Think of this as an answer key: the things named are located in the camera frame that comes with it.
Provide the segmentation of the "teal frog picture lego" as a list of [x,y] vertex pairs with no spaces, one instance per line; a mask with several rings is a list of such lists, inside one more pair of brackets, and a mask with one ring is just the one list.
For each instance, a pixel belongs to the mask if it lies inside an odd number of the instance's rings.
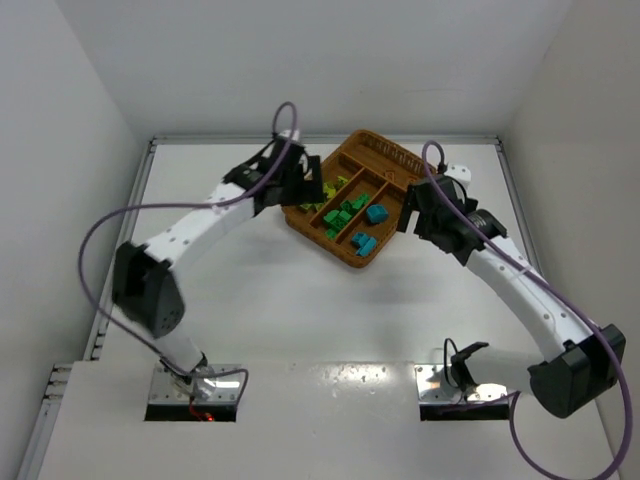
[[370,224],[377,225],[389,218],[389,212],[384,205],[372,204],[366,209],[366,217]]

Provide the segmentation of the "green square lego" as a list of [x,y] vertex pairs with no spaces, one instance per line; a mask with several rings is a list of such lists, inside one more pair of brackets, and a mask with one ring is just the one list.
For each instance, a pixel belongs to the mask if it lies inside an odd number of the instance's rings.
[[340,231],[336,230],[336,229],[328,229],[326,231],[326,237],[331,240],[331,241],[335,241],[339,235]]
[[323,222],[325,224],[331,224],[335,221],[335,219],[339,216],[339,210],[331,210],[326,215],[323,216]]

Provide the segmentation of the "teal 2x4 lego brick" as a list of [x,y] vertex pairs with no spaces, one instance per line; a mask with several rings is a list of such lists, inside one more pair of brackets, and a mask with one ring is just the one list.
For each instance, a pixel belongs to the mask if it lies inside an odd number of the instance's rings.
[[367,257],[377,245],[377,240],[374,237],[368,237],[367,241],[363,243],[357,250],[356,255],[359,257]]

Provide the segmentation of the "green 2x4 plate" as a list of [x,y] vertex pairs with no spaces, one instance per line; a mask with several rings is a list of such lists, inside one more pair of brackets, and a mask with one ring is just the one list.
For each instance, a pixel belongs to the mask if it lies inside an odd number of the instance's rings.
[[366,193],[363,193],[359,195],[355,201],[360,201],[362,203],[361,208],[363,208],[370,201],[370,196]]

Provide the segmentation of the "lime green 2x4 lego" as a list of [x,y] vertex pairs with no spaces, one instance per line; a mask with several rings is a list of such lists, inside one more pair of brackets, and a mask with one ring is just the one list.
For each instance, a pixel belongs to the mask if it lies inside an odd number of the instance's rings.
[[337,188],[332,183],[323,184],[323,194],[326,201],[329,201],[332,198],[334,198],[336,193],[337,193]]

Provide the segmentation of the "small teal square lego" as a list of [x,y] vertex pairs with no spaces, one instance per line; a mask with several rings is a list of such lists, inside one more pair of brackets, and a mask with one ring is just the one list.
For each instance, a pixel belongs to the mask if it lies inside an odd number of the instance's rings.
[[351,239],[351,243],[357,248],[362,248],[368,242],[369,236],[364,232],[357,232]]

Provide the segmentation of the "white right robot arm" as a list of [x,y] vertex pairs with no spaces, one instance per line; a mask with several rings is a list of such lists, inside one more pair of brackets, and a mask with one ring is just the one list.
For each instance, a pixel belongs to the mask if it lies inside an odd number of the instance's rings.
[[483,280],[522,323],[539,356],[496,349],[477,341],[455,353],[445,369],[461,391],[497,383],[532,395],[550,414],[564,419],[618,381],[626,339],[613,324],[583,321],[544,288],[544,279],[522,257],[504,225],[464,186],[446,175],[409,185],[397,229],[414,232]]

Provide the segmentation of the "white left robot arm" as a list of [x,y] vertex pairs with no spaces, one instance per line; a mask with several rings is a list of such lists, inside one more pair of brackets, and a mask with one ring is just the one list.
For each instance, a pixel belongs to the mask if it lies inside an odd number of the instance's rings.
[[221,374],[186,332],[181,278],[217,242],[264,209],[322,197],[319,156],[307,153],[299,131],[284,130],[231,169],[203,207],[141,244],[127,241],[118,247],[112,302],[149,335],[161,363],[185,393],[206,398]]

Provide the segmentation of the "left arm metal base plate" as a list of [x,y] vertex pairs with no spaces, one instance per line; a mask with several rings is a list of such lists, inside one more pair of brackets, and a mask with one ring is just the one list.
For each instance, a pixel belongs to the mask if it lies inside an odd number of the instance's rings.
[[190,398],[195,405],[231,406],[239,397],[243,385],[241,365],[213,364],[204,370],[205,377],[187,385],[164,365],[154,368],[148,392],[150,406],[187,406]]

